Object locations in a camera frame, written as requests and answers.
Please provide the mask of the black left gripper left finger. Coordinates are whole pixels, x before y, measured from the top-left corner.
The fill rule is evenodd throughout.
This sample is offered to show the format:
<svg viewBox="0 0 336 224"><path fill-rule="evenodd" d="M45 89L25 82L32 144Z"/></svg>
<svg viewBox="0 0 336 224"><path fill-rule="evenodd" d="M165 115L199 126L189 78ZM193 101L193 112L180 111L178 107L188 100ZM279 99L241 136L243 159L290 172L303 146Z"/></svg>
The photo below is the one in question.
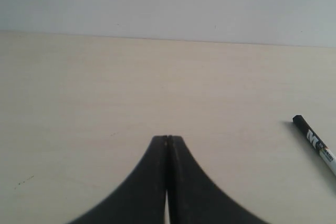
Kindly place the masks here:
<svg viewBox="0 0 336 224"><path fill-rule="evenodd" d="M165 223L167 136L155 136L127 178L71 223Z"/></svg>

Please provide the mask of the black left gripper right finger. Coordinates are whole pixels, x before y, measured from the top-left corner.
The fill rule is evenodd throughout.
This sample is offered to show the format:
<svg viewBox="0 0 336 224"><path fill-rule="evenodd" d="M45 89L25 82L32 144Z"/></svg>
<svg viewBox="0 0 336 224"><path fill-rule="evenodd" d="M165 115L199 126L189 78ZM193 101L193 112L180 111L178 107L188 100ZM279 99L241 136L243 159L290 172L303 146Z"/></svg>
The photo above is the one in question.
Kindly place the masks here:
<svg viewBox="0 0 336 224"><path fill-rule="evenodd" d="M207 176L182 137L169 136L167 145L170 223L265 223L232 200Z"/></svg>

